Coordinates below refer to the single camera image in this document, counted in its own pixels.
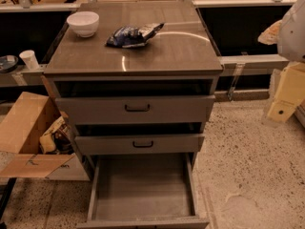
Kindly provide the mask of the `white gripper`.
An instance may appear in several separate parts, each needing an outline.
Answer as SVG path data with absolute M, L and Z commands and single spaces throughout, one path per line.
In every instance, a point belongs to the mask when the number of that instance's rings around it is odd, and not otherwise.
M 262 123 L 277 127 L 285 123 L 305 99 L 305 64 L 290 62 L 282 71 L 275 69 L 269 95 Z

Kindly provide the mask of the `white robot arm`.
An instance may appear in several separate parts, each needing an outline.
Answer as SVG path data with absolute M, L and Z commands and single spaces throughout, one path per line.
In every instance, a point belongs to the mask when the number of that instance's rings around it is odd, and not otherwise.
M 297 0 L 283 18 L 258 36 L 266 45 L 277 45 L 280 56 L 290 63 L 278 75 L 272 101 L 263 122 L 277 127 L 285 123 L 305 99 L 305 0 Z

